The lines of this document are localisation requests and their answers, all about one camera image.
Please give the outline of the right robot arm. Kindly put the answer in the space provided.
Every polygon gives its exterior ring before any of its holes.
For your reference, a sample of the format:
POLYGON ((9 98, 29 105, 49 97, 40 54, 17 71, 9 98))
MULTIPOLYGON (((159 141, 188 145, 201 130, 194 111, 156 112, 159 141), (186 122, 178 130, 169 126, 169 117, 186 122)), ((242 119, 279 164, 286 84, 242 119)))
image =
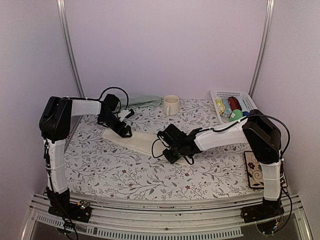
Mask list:
POLYGON ((274 122, 282 124, 279 119, 254 109, 236 121, 197 128, 189 134, 170 124, 156 136, 165 146, 161 155, 171 164, 183 158, 193 165, 196 154, 227 145, 249 144, 262 168, 264 191, 258 213, 262 218, 269 218, 280 206, 281 167, 288 148, 287 145, 282 146, 282 133, 274 122))

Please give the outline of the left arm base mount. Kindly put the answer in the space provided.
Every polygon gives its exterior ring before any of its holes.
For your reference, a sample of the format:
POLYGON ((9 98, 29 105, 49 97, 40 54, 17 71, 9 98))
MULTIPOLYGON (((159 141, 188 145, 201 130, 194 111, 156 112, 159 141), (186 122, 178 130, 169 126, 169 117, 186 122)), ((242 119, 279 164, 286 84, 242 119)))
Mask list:
POLYGON ((81 200, 77 203, 56 202, 50 204, 48 213, 54 216, 88 223, 91 217, 92 208, 91 203, 85 200, 81 200))

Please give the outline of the cream white towel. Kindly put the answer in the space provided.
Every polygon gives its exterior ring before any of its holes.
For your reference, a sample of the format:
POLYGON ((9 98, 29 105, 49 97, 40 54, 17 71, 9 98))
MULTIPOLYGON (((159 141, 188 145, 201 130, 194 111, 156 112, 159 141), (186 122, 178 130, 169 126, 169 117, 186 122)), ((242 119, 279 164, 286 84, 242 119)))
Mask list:
POLYGON ((157 141, 153 145, 154 141, 158 138, 155 134, 147 132, 133 130, 131 137, 123 138, 116 134, 113 130, 106 129, 103 132, 102 137, 122 147, 126 147, 130 150, 147 156, 152 156, 152 149, 155 157, 161 155, 163 150, 166 149, 160 141, 157 141))

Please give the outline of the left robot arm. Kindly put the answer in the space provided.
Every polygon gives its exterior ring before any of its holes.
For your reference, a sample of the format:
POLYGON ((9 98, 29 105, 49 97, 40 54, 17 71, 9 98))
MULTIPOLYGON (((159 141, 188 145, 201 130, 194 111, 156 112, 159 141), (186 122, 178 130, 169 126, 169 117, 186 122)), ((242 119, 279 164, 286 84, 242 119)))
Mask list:
POLYGON ((103 90, 99 98, 49 98, 39 121, 48 177, 46 189, 50 205, 63 217, 70 217, 75 211, 70 202, 64 159, 72 117, 97 116, 98 125, 111 129, 122 138, 130 138, 132 129, 125 123, 125 119, 133 115, 134 111, 129 108, 128 101, 122 106, 120 99, 107 90, 103 90))

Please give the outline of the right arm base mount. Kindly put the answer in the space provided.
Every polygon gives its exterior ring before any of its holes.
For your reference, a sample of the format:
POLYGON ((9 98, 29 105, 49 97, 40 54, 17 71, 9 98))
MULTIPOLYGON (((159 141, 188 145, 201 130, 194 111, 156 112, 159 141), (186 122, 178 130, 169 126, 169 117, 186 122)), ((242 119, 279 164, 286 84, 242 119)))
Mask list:
POLYGON ((282 202, 262 199, 262 203, 243 207, 240 216, 245 223, 274 218, 285 213, 282 202))

